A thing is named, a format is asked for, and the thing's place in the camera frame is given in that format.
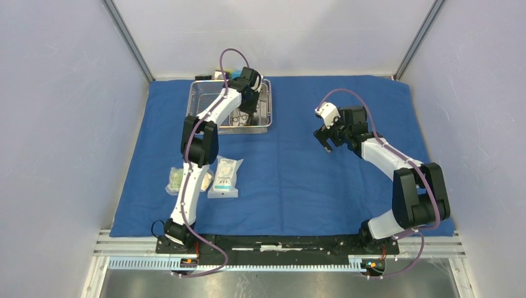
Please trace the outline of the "metal mesh tray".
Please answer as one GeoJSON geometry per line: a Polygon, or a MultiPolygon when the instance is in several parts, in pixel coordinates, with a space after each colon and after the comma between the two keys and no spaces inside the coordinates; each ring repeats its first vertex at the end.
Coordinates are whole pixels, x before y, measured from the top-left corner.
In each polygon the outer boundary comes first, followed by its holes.
{"type": "MultiPolygon", "coordinates": [[[[225,124],[227,117],[219,126],[218,133],[220,135],[225,134],[257,134],[257,133],[266,133],[268,128],[273,122],[272,115],[272,85],[268,81],[269,85],[269,123],[265,126],[228,126],[225,124]]],[[[204,111],[212,102],[219,96],[220,91],[223,89],[222,80],[205,80],[205,81],[194,81],[190,85],[189,100],[187,105],[187,114],[188,115],[198,115],[204,111]]]]}

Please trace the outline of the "blue surgical wrap cloth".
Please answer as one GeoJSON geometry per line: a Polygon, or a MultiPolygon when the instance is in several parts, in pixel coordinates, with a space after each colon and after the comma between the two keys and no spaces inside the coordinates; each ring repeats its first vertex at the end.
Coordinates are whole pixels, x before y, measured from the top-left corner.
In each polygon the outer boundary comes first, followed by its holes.
{"type": "MultiPolygon", "coordinates": [[[[241,160],[238,197],[198,199],[195,230],[217,235],[325,236],[357,233],[364,220],[391,208],[392,183],[346,147],[328,153],[313,133],[314,110],[366,103],[378,133],[412,158],[429,162],[410,88],[375,76],[272,77],[273,122],[263,134],[221,135],[219,154],[241,160]]],[[[135,151],[111,237],[161,234],[176,197],[169,172],[182,165],[182,126],[191,81],[149,86],[135,151]]]]}

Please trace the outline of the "beige gauze packet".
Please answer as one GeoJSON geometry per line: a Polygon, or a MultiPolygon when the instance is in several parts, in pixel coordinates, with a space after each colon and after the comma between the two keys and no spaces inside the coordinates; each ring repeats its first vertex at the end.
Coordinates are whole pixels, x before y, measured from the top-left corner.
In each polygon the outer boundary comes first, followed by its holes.
{"type": "Polygon", "coordinates": [[[215,178],[215,174],[212,169],[208,169],[205,176],[203,177],[203,181],[201,184],[200,191],[205,192],[208,191],[210,186],[213,184],[213,180],[215,178]]]}

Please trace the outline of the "white sterile packet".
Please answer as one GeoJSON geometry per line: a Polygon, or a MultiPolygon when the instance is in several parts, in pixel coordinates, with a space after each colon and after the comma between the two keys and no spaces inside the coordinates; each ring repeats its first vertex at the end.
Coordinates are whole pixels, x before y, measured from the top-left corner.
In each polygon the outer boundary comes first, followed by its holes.
{"type": "Polygon", "coordinates": [[[243,161],[243,159],[233,160],[217,156],[218,163],[213,184],[207,194],[209,199],[230,199],[239,196],[239,191],[236,187],[237,172],[243,161]]]}

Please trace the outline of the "green sterile packet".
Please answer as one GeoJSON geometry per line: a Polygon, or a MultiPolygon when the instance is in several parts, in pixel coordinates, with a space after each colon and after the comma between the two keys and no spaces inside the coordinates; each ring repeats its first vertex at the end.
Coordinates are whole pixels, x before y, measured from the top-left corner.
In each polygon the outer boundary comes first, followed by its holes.
{"type": "Polygon", "coordinates": [[[171,196],[179,193],[182,184],[183,169],[172,167],[169,172],[168,183],[165,187],[166,192],[171,196]]]}

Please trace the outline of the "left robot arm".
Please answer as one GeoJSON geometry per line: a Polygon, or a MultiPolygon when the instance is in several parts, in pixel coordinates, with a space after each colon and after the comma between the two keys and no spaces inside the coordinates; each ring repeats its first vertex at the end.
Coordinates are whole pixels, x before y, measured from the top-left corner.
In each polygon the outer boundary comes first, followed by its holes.
{"type": "Polygon", "coordinates": [[[263,76],[250,67],[227,80],[216,99],[197,115],[184,120],[181,153],[184,158],[182,185],[170,217],[164,224],[164,234],[180,253],[189,252],[195,245],[191,232],[196,221],[200,188],[210,165],[219,151],[218,128],[236,110],[253,114],[263,82],[263,76]]]}

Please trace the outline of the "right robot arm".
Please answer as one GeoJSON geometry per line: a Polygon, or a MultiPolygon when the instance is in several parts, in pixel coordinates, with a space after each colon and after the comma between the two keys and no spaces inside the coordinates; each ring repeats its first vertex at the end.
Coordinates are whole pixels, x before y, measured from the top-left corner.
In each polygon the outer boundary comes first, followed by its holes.
{"type": "Polygon", "coordinates": [[[402,238],[420,228],[437,228],[450,217],[441,167],[405,155],[370,130],[364,106],[343,108],[325,102],[315,113],[323,125],[314,136],[328,153],[334,147],[346,145],[393,183],[391,209],[366,220],[359,230],[358,244],[362,251],[374,253],[383,246],[384,239],[402,238]]]}

